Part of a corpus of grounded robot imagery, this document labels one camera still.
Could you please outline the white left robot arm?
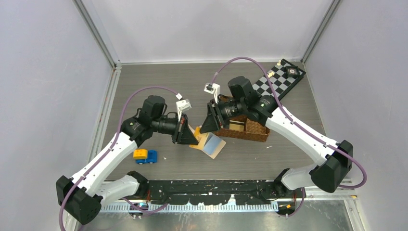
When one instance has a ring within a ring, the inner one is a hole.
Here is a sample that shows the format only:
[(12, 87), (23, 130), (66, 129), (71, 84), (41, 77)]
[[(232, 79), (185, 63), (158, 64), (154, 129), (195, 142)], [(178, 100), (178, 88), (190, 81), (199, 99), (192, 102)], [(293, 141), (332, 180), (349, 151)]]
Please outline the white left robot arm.
[(70, 178), (61, 176), (56, 182), (61, 209), (86, 225), (96, 218), (102, 207), (116, 200), (127, 196), (144, 198), (149, 183), (136, 171), (105, 186), (103, 182), (125, 157), (140, 148), (155, 132), (170, 135), (174, 144), (198, 144), (185, 113), (191, 103), (180, 95), (177, 98), (175, 116), (169, 117), (165, 99), (150, 95), (134, 116), (121, 119), (114, 137), (85, 167)]

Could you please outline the beige leather card holder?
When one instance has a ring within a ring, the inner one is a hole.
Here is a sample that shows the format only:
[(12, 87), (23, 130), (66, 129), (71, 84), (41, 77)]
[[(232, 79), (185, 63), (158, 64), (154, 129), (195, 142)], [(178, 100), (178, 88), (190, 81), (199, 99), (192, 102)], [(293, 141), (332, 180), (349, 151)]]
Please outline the beige leather card holder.
[(209, 132), (206, 144), (201, 151), (210, 158), (215, 159), (221, 152), (221, 150), (225, 147), (225, 145), (226, 142), (223, 139)]

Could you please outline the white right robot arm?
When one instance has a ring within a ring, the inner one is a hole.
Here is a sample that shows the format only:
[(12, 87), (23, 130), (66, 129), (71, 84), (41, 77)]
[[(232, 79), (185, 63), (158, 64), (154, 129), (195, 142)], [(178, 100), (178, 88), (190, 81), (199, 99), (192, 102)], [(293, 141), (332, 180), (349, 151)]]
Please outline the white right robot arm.
[(288, 197), (294, 190), (317, 186), (333, 193), (352, 167), (352, 162), (340, 154), (352, 154), (353, 145), (341, 143), (316, 132), (286, 108), (279, 108), (271, 95), (261, 95), (253, 89), (251, 82), (238, 76), (228, 82), (232, 96), (221, 99), (218, 84), (207, 83), (205, 92), (214, 97), (207, 104), (207, 117), (200, 132), (215, 132), (226, 127), (230, 119), (245, 115), (248, 119), (275, 131), (291, 141), (312, 160), (313, 164), (300, 168), (286, 168), (273, 181), (271, 187), (276, 195)]

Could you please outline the black white chessboard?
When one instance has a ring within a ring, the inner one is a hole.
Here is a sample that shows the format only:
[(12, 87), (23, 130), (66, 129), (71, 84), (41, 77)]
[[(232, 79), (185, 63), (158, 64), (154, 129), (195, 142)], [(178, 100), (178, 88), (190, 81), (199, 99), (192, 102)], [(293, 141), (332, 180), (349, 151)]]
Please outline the black white chessboard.
[[(298, 78), (287, 77), (285, 67), (289, 65), (295, 66), (291, 62), (281, 59), (281, 66), (277, 66), (276, 64), (268, 70), (268, 73), (272, 71), (275, 72), (274, 76), (268, 78), (272, 83), (273, 89), (275, 90), (279, 101), (281, 101), (303, 79), (306, 74), (305, 70), (298, 67), (301, 74)], [(257, 80), (252, 87), (261, 96), (273, 96), (272, 90), (265, 76), (262, 76), (259, 80)]]

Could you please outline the aluminium frame rail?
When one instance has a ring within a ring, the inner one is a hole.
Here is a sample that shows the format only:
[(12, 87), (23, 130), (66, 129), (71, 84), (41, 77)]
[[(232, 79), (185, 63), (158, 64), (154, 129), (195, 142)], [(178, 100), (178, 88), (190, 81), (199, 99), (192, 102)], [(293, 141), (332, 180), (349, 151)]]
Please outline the aluminium frame rail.
[(111, 74), (108, 78), (105, 94), (102, 98), (101, 111), (97, 116), (96, 129), (90, 147), (88, 160), (91, 161), (102, 149), (115, 92), (121, 74), (122, 63), (116, 54), (93, 2), (91, 0), (74, 0), (73, 3), (111, 68)]

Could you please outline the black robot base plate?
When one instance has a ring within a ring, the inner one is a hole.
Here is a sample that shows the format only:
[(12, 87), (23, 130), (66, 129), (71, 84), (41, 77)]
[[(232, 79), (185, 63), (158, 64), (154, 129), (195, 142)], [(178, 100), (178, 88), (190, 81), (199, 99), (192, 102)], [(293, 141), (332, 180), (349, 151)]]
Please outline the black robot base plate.
[(294, 202), (302, 198), (302, 190), (281, 190), (271, 180), (150, 180), (143, 195), (126, 196), (154, 205), (267, 205), (282, 199)]

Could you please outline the blue yellow toy car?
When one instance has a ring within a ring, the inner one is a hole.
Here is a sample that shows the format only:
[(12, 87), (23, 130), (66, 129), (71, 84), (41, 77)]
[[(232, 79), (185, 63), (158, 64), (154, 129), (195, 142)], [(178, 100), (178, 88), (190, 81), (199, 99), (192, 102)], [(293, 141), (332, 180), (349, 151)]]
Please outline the blue yellow toy car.
[(157, 162), (158, 155), (156, 150), (136, 149), (133, 156), (137, 164), (154, 164)]

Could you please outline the gold black-striped card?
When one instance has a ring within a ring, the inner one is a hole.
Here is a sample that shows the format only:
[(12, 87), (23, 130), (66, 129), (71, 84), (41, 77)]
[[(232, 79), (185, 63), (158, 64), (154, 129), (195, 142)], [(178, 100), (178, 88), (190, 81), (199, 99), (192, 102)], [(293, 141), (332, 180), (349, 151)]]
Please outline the gold black-striped card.
[(207, 138), (208, 138), (208, 133), (201, 133), (200, 129), (202, 126), (198, 126), (194, 130), (194, 136), (196, 140), (198, 141), (197, 145), (189, 145), (190, 148), (197, 149), (197, 150), (202, 150), (206, 144)]

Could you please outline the woven wicker divided basket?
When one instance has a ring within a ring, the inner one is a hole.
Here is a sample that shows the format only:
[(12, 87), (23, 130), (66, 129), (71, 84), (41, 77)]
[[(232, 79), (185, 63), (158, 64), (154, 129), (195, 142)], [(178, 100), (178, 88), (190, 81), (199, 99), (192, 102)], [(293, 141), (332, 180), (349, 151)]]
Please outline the woven wicker divided basket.
[(221, 137), (266, 142), (270, 130), (250, 120), (246, 115), (239, 115), (229, 119), (229, 124), (219, 131), (214, 131), (214, 134)]

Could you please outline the small black square box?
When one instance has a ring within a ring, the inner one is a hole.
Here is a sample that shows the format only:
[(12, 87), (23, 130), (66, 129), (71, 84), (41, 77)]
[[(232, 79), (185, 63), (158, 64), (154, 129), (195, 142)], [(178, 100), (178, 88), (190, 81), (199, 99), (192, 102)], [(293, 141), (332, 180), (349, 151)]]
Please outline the small black square box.
[(285, 67), (285, 73), (287, 77), (292, 77), (292, 78), (298, 78), (301, 75), (299, 68), (297, 66), (292, 66), (292, 65)]

